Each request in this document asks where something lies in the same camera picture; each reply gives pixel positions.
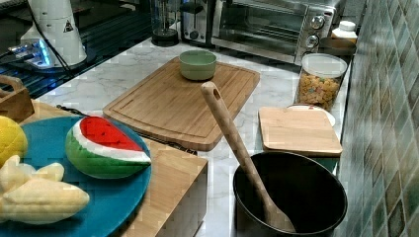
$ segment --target toy lemon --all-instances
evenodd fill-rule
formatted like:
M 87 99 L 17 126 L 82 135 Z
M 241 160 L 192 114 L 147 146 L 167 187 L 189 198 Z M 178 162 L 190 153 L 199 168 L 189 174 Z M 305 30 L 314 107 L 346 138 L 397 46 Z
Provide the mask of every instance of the toy lemon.
M 12 156 L 24 157 L 28 139 L 22 128 L 12 119 L 0 116 L 0 167 Z

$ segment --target red watermelon flesh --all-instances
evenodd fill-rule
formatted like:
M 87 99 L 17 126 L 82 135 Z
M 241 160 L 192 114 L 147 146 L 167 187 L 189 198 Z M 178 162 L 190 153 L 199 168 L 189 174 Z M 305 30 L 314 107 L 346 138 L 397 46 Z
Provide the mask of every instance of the red watermelon flesh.
M 81 120 L 80 129 L 83 136 L 97 144 L 117 149 L 142 151 L 138 144 L 104 118 L 86 117 Z

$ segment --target cereal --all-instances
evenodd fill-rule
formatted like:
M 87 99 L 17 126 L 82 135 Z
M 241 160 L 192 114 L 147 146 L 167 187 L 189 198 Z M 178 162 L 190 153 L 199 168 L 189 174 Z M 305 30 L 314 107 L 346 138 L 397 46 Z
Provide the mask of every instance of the cereal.
M 296 102 L 312 104 L 330 111 L 338 95 L 340 78 L 321 78 L 301 70 Z

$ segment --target green bowl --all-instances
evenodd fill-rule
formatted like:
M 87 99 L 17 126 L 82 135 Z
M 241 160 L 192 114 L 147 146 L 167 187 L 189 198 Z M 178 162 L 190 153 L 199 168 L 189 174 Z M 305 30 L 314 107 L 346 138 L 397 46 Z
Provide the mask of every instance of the green bowl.
M 208 80 L 213 76 L 216 66 L 216 56 L 205 50 L 184 51 L 179 56 L 181 73 L 194 81 Z

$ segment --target toaster oven knob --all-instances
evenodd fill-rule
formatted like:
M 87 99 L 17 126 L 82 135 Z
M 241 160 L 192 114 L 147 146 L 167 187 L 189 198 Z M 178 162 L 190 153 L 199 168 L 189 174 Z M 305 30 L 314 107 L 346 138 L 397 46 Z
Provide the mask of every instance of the toaster oven knob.
M 318 45 L 318 36 L 311 35 L 305 40 L 305 45 L 308 48 L 316 47 Z
M 320 29 L 324 25 L 324 17 L 323 16 L 315 16 L 311 19 L 310 25 L 313 29 Z
M 196 39 L 197 39 L 197 37 L 198 37 L 198 32 L 197 32 L 197 31 L 192 31 L 192 32 L 189 34 L 189 38 L 190 38 L 191 40 L 196 40 Z

